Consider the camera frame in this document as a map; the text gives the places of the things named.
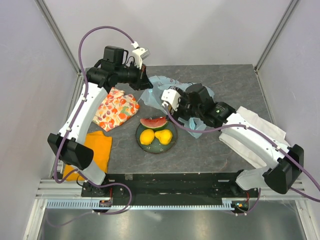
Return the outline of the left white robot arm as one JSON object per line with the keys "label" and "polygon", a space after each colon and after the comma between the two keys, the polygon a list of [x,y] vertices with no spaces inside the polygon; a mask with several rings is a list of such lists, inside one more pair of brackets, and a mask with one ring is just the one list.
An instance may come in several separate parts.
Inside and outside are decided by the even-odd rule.
{"label": "left white robot arm", "polygon": [[50,133],[47,138],[55,161],[72,166],[99,197],[109,193],[110,185],[104,181],[105,172],[93,160],[93,150],[84,145],[95,113],[118,83],[129,84],[136,91],[153,88],[143,63],[150,52],[136,42],[133,47],[131,54],[120,47],[104,48],[103,58],[86,71],[84,87],[66,123],[57,134]]}

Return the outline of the light blue plastic bag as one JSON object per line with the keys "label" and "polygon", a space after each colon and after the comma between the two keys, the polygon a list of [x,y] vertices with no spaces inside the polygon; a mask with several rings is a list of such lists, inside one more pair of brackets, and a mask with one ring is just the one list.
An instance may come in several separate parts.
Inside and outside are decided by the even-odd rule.
{"label": "light blue plastic bag", "polygon": [[[164,90],[180,88],[185,91],[189,86],[195,84],[195,82],[181,83],[178,80],[166,76],[156,75],[150,77],[149,80],[153,84],[153,88],[146,89],[138,101],[142,100],[146,106],[161,110],[163,113],[165,110],[162,107],[161,96]],[[179,118],[177,121],[180,125],[192,130],[204,131],[207,127],[202,120],[196,117],[191,117],[189,120]]]}

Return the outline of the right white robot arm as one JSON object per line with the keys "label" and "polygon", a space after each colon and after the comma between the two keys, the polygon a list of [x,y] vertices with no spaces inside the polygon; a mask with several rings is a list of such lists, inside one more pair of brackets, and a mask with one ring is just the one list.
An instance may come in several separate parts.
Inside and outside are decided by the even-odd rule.
{"label": "right white robot arm", "polygon": [[215,102],[202,84],[190,85],[186,90],[166,89],[161,100],[173,122],[179,118],[199,118],[211,132],[221,131],[264,161],[265,167],[238,172],[235,181],[229,184],[233,196],[240,197],[247,190],[262,187],[284,195],[302,173],[304,150],[301,146],[289,146],[259,131],[227,103]]}

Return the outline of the yellow fake lemon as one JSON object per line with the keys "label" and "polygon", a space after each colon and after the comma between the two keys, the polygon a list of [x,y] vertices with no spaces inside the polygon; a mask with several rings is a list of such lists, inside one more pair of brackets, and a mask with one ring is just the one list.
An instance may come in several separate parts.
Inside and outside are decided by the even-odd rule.
{"label": "yellow fake lemon", "polygon": [[155,138],[155,133],[152,129],[145,129],[139,137],[139,141],[141,145],[150,145]]}

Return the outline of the fake watermelon slice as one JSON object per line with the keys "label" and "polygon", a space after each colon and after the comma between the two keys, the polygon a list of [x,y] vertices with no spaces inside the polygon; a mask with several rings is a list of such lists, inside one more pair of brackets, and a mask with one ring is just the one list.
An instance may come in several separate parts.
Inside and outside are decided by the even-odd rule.
{"label": "fake watermelon slice", "polygon": [[149,117],[149,118],[141,118],[140,124],[147,129],[152,129],[154,131],[161,130],[167,126],[168,120],[166,117]]}

